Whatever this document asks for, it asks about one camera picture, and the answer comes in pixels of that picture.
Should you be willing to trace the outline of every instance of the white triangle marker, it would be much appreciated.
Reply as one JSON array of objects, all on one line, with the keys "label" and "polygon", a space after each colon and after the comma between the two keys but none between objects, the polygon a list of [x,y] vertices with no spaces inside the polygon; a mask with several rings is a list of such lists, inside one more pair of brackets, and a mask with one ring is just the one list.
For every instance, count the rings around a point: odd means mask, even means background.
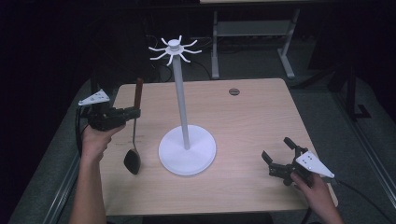
[{"label": "white triangle marker", "polygon": [[298,157],[296,161],[310,172],[325,175],[329,178],[335,177],[335,175],[318,159],[318,157],[309,150]]},{"label": "white triangle marker", "polygon": [[93,105],[99,104],[102,102],[110,101],[110,98],[103,90],[99,90],[99,92],[95,93],[94,95],[88,97],[85,100],[79,101],[78,105]]}]

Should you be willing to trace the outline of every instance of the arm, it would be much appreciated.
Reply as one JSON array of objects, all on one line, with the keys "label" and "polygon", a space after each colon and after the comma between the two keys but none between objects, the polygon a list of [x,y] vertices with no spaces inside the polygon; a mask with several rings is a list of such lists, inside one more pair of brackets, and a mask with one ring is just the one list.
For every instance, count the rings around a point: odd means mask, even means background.
[{"label": "arm", "polygon": [[295,173],[291,173],[291,179],[297,188],[303,192],[306,201],[312,210],[327,224],[344,223],[337,208],[332,201],[329,187],[318,174],[312,174],[312,188]]},{"label": "arm", "polygon": [[83,133],[78,183],[69,223],[106,223],[99,162],[111,136],[124,126],[107,132],[87,126]]}]

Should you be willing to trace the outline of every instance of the dark background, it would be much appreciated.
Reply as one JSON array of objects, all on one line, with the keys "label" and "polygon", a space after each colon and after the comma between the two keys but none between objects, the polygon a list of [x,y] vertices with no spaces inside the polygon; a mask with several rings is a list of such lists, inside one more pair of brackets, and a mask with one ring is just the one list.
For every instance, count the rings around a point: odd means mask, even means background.
[{"label": "dark background", "polygon": [[[148,4],[158,1],[0,3],[1,222],[8,220],[67,108],[91,74],[97,75],[105,91],[133,83],[137,77],[150,82],[155,71],[149,62],[146,35],[165,39],[180,34],[211,36],[210,10],[93,10]],[[295,34],[318,40],[312,68],[325,69],[345,61],[353,65],[393,120],[395,14],[394,1],[387,0],[304,7]],[[261,14],[233,10],[224,15],[239,20]],[[109,71],[119,75],[106,76]]]}]

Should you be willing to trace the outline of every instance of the table hole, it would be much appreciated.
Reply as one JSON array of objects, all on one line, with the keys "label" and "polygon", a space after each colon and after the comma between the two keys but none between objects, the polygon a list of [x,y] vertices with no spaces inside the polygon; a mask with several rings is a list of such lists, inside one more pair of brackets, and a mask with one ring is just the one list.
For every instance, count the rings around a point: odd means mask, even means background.
[{"label": "table hole", "polygon": [[235,96],[235,95],[239,95],[240,91],[237,88],[231,88],[228,91],[231,95]]}]

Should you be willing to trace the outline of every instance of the stand base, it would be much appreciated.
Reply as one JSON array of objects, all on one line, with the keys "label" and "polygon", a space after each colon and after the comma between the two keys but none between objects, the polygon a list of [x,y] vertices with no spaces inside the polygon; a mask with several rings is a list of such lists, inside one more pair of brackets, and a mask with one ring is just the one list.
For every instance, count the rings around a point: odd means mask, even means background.
[{"label": "stand base", "polygon": [[216,142],[207,130],[189,125],[190,149],[184,148],[181,126],[167,133],[160,143],[163,166],[176,175],[196,175],[205,170],[216,156]]}]

